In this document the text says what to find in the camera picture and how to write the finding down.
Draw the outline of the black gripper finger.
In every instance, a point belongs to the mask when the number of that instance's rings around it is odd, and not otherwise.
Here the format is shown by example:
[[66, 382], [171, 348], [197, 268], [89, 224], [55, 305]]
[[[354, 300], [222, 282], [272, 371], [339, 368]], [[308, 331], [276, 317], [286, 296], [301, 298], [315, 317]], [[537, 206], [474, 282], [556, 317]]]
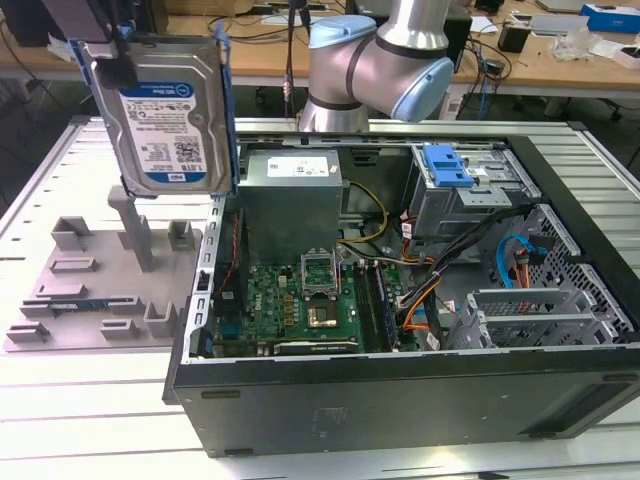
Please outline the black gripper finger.
[[136, 85], [128, 56], [135, 31], [131, 1], [47, 0], [49, 14], [67, 40], [87, 84], [106, 89]]

